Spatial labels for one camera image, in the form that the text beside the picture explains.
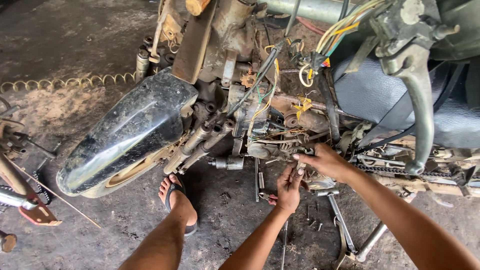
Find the concrete floor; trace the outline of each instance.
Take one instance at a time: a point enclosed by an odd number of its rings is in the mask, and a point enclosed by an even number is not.
[[[135,52],[142,37],[152,34],[156,4],[146,0],[18,0],[0,6],[0,84],[16,80],[123,74],[135,69]],[[306,39],[306,49],[317,40],[301,25],[293,35]],[[279,37],[279,32],[272,32]],[[288,68],[281,59],[282,68]],[[293,76],[282,77],[286,91],[302,91]],[[22,110],[14,119],[46,148],[62,141],[59,158],[45,170],[48,184],[58,191],[55,174],[71,150],[93,125],[130,89],[132,84],[60,90],[35,90],[2,94]],[[189,196],[199,214],[199,231],[185,240],[180,269],[216,269],[262,222],[271,209],[254,201],[254,169],[246,161],[242,171],[210,168],[212,157],[231,151],[223,140],[215,151],[192,166],[185,175]],[[43,157],[29,151],[17,162],[32,172]],[[262,165],[267,190],[275,191],[275,179],[284,163]],[[157,197],[162,168],[144,174],[125,188],[99,199],[66,197],[95,219],[98,229],[64,203],[55,199],[49,207],[63,224],[34,226],[17,210],[0,213],[0,229],[18,236],[16,248],[0,254],[2,270],[116,269],[141,240],[165,217]],[[378,219],[346,186],[340,186],[337,203],[356,246],[360,246]],[[314,198],[302,190],[302,201],[290,218],[286,269],[329,269],[336,260],[340,239],[332,223],[326,198]],[[423,194],[413,205],[427,213],[480,258],[480,200],[442,196],[452,209],[441,207]],[[317,232],[308,227],[307,204],[319,202],[312,217],[324,225]],[[265,269],[279,269],[281,243],[276,241]],[[391,233],[386,233],[364,263],[347,261],[345,269],[414,269],[415,266]]]

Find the flip-flop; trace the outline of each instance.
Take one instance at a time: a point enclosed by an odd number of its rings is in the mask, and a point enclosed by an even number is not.
[[[172,211],[172,208],[170,206],[170,194],[172,194],[174,190],[180,190],[180,192],[182,192],[185,196],[187,195],[187,193],[185,191],[185,184],[183,183],[181,178],[177,176],[177,179],[179,180],[181,185],[173,183],[170,180],[170,175],[168,175],[167,178],[170,181],[170,187],[168,188],[167,195],[165,196],[165,207],[167,208],[167,211],[170,213]],[[194,234],[197,231],[197,229],[198,229],[198,219],[197,221],[195,221],[194,225],[187,226],[187,228],[185,228],[185,236],[190,236]]]

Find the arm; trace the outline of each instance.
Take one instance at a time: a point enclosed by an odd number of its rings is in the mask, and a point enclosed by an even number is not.
[[[298,172],[287,166],[277,179],[278,202],[260,226],[228,258],[219,270],[261,270],[275,239],[288,217],[295,213],[299,202],[299,186],[303,169]]]
[[[457,239],[427,215],[349,164],[329,146],[315,145],[315,157],[300,154],[294,158],[354,189],[388,227],[418,269],[480,270],[480,262]]]

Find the motorcycle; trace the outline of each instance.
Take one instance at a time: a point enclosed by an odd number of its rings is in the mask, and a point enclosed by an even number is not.
[[[186,21],[175,1],[162,1],[137,54],[137,85],[67,158],[60,190],[101,197],[164,162],[165,174],[185,173],[231,133],[232,154],[211,162],[219,169],[242,169],[245,156],[292,160],[319,140],[383,184],[400,181],[399,192],[480,196],[479,22],[464,19],[478,2],[373,0],[349,14],[336,1],[287,2],[188,1]],[[296,16],[333,26],[306,55],[299,39],[264,44],[260,29],[282,13],[287,33]],[[282,92],[282,52],[324,102]],[[310,167],[305,181],[336,184]]]

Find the foot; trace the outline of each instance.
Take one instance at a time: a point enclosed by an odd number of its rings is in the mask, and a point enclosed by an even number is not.
[[[163,204],[165,204],[165,199],[167,198],[167,191],[170,188],[171,183],[175,183],[181,186],[180,181],[178,178],[171,174],[165,179],[160,186],[160,192],[158,196],[162,200]],[[174,190],[170,194],[170,207],[172,211],[177,208],[180,209],[181,213],[184,213],[185,216],[188,217],[187,226],[192,226],[197,221],[197,212],[193,209],[192,203],[188,200],[188,198],[183,194],[180,190]]]

